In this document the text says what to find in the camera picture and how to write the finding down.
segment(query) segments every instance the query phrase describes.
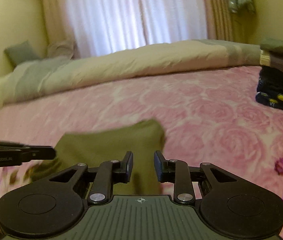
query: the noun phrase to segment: pillow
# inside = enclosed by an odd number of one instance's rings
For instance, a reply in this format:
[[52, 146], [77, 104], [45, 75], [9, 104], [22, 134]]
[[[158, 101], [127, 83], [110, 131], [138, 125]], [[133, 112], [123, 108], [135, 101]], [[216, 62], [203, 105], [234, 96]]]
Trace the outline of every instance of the pillow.
[[29, 41], [8, 47], [4, 50], [4, 53], [7, 55], [14, 68], [23, 62], [41, 59], [35, 53]]
[[47, 48], [47, 57], [64, 56], [67, 59], [72, 59], [74, 56], [74, 42], [71, 40], [64, 40], [50, 44]]

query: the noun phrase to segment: beige comforter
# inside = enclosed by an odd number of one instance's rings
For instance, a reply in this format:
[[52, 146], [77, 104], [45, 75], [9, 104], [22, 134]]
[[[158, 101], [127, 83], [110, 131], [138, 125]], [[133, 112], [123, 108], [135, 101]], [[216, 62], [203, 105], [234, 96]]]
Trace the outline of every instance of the beige comforter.
[[257, 45], [215, 40], [147, 45], [101, 57], [25, 62], [0, 79], [0, 108], [53, 93], [139, 76], [259, 65]]

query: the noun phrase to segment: sheer curtain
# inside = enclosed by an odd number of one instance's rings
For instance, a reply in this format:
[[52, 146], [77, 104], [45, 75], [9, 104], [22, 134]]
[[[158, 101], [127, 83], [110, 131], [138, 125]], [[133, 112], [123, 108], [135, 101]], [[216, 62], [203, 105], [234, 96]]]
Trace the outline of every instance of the sheer curtain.
[[43, 4], [50, 42], [73, 39], [77, 57], [207, 38], [204, 0], [43, 0]]

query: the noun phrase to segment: green towel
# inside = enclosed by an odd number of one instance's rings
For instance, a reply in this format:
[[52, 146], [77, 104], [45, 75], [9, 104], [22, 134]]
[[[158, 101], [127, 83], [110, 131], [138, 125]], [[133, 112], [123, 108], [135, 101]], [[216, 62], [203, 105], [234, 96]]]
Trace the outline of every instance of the green towel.
[[98, 167], [104, 161], [122, 160], [127, 151], [134, 154], [134, 167], [128, 184], [114, 185], [117, 195], [158, 195], [160, 183], [154, 169], [154, 152], [163, 150], [165, 135], [156, 120], [99, 133], [65, 134], [57, 143], [57, 158], [43, 161], [32, 174], [36, 181], [77, 163]]
[[260, 44], [260, 49], [283, 54], [283, 41], [272, 38], [264, 39]]

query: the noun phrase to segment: pink rose pattern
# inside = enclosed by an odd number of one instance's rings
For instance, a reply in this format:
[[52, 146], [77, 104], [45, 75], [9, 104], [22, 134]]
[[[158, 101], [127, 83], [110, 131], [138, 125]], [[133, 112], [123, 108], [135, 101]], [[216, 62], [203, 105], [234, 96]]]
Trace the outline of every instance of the pink rose pattern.
[[[283, 111], [255, 102], [259, 71], [243, 66], [135, 78], [9, 105], [0, 111], [0, 140], [54, 146], [66, 132], [155, 117], [166, 131], [167, 159], [214, 163], [283, 198], [283, 176], [274, 169], [283, 158]], [[0, 197], [29, 183], [38, 163], [0, 168]], [[277, 167], [283, 172], [283, 163]], [[171, 193], [172, 184], [163, 192]]]

